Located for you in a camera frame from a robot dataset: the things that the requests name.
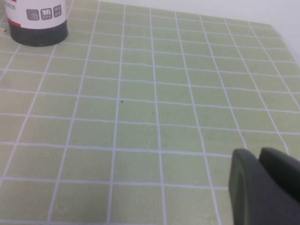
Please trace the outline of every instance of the black object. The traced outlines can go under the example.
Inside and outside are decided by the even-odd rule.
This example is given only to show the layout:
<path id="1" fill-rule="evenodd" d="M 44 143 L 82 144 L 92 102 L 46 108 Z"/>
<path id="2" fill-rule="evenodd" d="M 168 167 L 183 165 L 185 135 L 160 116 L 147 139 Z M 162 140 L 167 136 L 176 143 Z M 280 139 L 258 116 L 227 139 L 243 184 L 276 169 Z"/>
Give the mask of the black object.
<path id="1" fill-rule="evenodd" d="M 67 21 L 47 29 L 28 29 L 14 25 L 10 21 L 8 23 L 10 36 L 14 41 L 22 45 L 45 47 L 58 44 L 68 36 Z"/>
<path id="2" fill-rule="evenodd" d="M 229 194 L 235 225 L 300 225 L 300 162 L 262 148 L 232 154 Z"/>

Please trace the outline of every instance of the green tile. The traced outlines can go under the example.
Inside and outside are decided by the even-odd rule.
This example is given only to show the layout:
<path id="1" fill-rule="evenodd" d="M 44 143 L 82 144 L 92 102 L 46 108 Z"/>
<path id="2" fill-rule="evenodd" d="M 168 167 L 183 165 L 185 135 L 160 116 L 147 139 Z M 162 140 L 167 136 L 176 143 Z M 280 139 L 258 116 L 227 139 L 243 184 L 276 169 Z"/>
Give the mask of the green tile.
<path id="1" fill-rule="evenodd" d="M 76 118 L 114 120 L 116 100 L 80 97 Z"/>
<path id="2" fill-rule="evenodd" d="M 193 107 L 189 105 L 158 104 L 159 123 L 196 126 Z"/>
<path id="3" fill-rule="evenodd" d="M 225 58 L 216 58 L 215 60 L 218 69 L 221 71 L 243 72 L 243 73 L 247 72 L 243 60 L 225 59 Z"/>
<path id="4" fill-rule="evenodd" d="M 117 147 L 158 149 L 158 128 L 153 125 L 118 124 Z"/>
<path id="5" fill-rule="evenodd" d="M 71 120 L 29 118 L 20 142 L 65 144 Z"/>
<path id="6" fill-rule="evenodd" d="M 147 152 L 117 152 L 114 181 L 160 182 L 159 155 Z"/>
<path id="7" fill-rule="evenodd" d="M 238 49 L 235 46 L 211 45 L 214 56 L 240 58 Z"/>
<path id="8" fill-rule="evenodd" d="M 61 178 L 67 180 L 109 181 L 111 167 L 111 151 L 68 149 Z"/>
<path id="9" fill-rule="evenodd" d="M 7 176 L 56 179 L 63 151 L 63 148 L 18 146 Z"/>
<path id="10" fill-rule="evenodd" d="M 114 185 L 111 222 L 162 225 L 161 187 Z"/>
<path id="11" fill-rule="evenodd" d="M 158 84 L 157 99 L 158 101 L 163 102 L 181 102 L 192 104 L 191 94 L 188 86 Z"/>
<path id="12" fill-rule="evenodd" d="M 183 52 L 185 54 L 196 54 L 196 55 L 211 56 L 210 47 L 209 47 L 208 44 L 183 42 L 182 47 L 183 47 Z"/>
<path id="13" fill-rule="evenodd" d="M 61 183 L 52 221 L 103 223 L 107 216 L 108 195 L 109 185 Z"/>
<path id="14" fill-rule="evenodd" d="M 102 78 L 119 78 L 119 63 L 88 61 L 85 75 Z"/>
<path id="15" fill-rule="evenodd" d="M 220 73 L 224 86 L 228 88 L 255 89 L 249 74 Z"/>
<path id="16" fill-rule="evenodd" d="M 153 68 L 143 65 L 122 65 L 122 78 L 128 80 L 153 81 Z"/>
<path id="17" fill-rule="evenodd" d="M 2 56 L 0 57 L 2 63 L 6 63 L 6 60 L 10 59 L 10 58 L 7 59 L 5 55 L 3 57 Z M 49 57 L 46 56 L 16 54 L 14 60 L 9 66 L 9 69 L 44 72 L 48 61 L 49 61 Z"/>
<path id="18" fill-rule="evenodd" d="M 34 94 L 0 91 L 0 113 L 27 114 Z"/>
<path id="19" fill-rule="evenodd" d="M 188 75 L 191 85 L 222 87 L 221 80 L 217 72 L 189 70 Z"/>
<path id="20" fill-rule="evenodd" d="M 271 115 L 280 132 L 300 133 L 300 114 L 289 112 L 271 112 Z"/>
<path id="21" fill-rule="evenodd" d="M 80 80 L 80 77 L 46 75 L 40 91 L 76 95 L 79 90 Z"/>
<path id="22" fill-rule="evenodd" d="M 156 71 L 156 81 L 165 83 L 177 83 L 177 84 L 187 84 L 188 79 L 186 71 L 184 69 L 172 69 L 157 67 Z"/>
<path id="23" fill-rule="evenodd" d="M 212 57 L 185 55 L 187 68 L 216 70 Z"/>
<path id="24" fill-rule="evenodd" d="M 234 109 L 240 129 L 275 131 L 266 111 Z"/>
<path id="25" fill-rule="evenodd" d="M 85 78 L 81 94 L 86 96 L 102 96 L 116 98 L 118 93 L 118 81 Z"/>
<path id="26" fill-rule="evenodd" d="M 236 129 L 230 109 L 197 107 L 196 110 L 200 126 Z"/>
<path id="27" fill-rule="evenodd" d="M 213 186 L 227 187 L 231 158 L 208 157 L 208 162 Z"/>
<path id="28" fill-rule="evenodd" d="M 263 92 L 261 95 L 269 109 L 299 111 L 291 94 Z"/>
<path id="29" fill-rule="evenodd" d="M 225 23 L 203 22 L 203 26 L 206 32 L 229 34 Z"/>
<path id="30" fill-rule="evenodd" d="M 277 134 L 242 132 L 247 149 L 259 156 L 262 147 L 272 147 L 285 153 L 285 146 Z"/>
<path id="31" fill-rule="evenodd" d="M 54 186 L 55 183 L 52 182 L 3 181 L 0 189 L 0 217 L 47 220 Z"/>
<path id="32" fill-rule="evenodd" d="M 140 63 L 152 66 L 152 53 L 143 50 L 123 50 L 123 63 Z"/>
<path id="33" fill-rule="evenodd" d="M 70 145 L 113 146 L 114 123 L 98 121 L 75 121 Z"/>
<path id="34" fill-rule="evenodd" d="M 233 107 L 264 109 L 257 91 L 227 90 L 227 95 Z"/>
<path id="35" fill-rule="evenodd" d="M 154 101 L 154 85 L 145 82 L 122 81 L 120 87 L 120 98 L 131 98 Z"/>
<path id="36" fill-rule="evenodd" d="M 0 141 L 14 142 L 17 139 L 24 117 L 21 116 L 1 116 L 0 124 L 4 129 L 0 130 Z"/>
<path id="37" fill-rule="evenodd" d="M 154 53 L 154 60 L 157 66 L 184 68 L 182 55 L 169 53 Z"/>
<path id="38" fill-rule="evenodd" d="M 162 150 L 202 152 L 197 128 L 160 126 Z"/>
<path id="39" fill-rule="evenodd" d="M 179 41 L 153 40 L 154 51 L 167 53 L 181 53 Z"/>
<path id="40" fill-rule="evenodd" d="M 193 87 L 192 90 L 195 104 L 228 106 L 227 98 L 223 89 Z"/>
<path id="41" fill-rule="evenodd" d="M 165 203 L 172 225 L 218 224 L 210 190 L 166 187 Z"/>
<path id="42" fill-rule="evenodd" d="M 244 147 L 238 131 L 202 129 L 201 132 L 208 153 L 231 155 L 234 149 Z"/>
<path id="43" fill-rule="evenodd" d="M 203 156 L 164 154 L 163 171 L 167 184 L 209 185 Z"/>
<path id="44" fill-rule="evenodd" d="M 155 104 L 124 100 L 119 106 L 119 120 L 156 123 Z"/>
<path id="45" fill-rule="evenodd" d="M 274 62 L 279 73 L 283 76 L 300 75 L 300 67 L 292 62 Z"/>

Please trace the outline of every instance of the printed icon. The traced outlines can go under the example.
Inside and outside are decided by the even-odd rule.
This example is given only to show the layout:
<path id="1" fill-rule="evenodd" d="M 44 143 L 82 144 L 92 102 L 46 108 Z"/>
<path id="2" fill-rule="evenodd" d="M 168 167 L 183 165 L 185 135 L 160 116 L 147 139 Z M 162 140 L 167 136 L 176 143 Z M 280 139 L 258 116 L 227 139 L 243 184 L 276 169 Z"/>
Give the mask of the printed icon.
<path id="1" fill-rule="evenodd" d="M 35 20 L 35 21 L 39 20 L 39 14 L 37 9 L 27 9 L 26 13 L 27 13 L 27 18 L 29 20 Z"/>
<path id="2" fill-rule="evenodd" d="M 42 20 L 50 20 L 52 19 L 52 9 L 51 8 L 43 8 L 41 10 Z"/>

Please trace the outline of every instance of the green tiled surface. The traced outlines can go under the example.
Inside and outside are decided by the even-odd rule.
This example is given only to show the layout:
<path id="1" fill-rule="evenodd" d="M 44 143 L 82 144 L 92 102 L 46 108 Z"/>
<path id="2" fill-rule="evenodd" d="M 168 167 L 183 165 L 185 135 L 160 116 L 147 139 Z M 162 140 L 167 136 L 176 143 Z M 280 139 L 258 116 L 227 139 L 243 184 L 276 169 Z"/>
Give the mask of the green tiled surface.
<path id="1" fill-rule="evenodd" d="M 232 225 L 233 149 L 300 158 L 300 68 L 271 26 L 67 6 L 61 44 L 0 34 L 0 224 Z"/>

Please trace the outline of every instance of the container label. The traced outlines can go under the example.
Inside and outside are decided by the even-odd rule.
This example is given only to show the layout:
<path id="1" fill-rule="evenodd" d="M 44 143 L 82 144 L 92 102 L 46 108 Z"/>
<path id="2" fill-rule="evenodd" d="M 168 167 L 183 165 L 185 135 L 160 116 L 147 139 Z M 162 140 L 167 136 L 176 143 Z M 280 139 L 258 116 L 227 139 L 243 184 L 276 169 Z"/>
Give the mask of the container label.
<path id="1" fill-rule="evenodd" d="M 65 0 L 5 0 L 8 20 L 19 27 L 47 29 L 67 19 Z"/>

